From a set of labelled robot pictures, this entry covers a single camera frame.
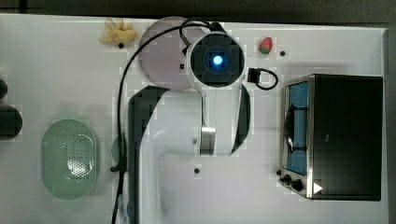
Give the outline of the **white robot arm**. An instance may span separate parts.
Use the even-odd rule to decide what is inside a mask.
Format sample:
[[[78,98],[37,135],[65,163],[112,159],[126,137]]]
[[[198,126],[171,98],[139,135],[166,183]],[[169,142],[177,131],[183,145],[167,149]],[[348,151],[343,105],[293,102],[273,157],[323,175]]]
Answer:
[[[189,91],[147,86],[129,100],[130,224],[163,224],[158,166],[167,154],[230,156],[246,139],[250,100],[245,52],[217,22],[186,45]]]

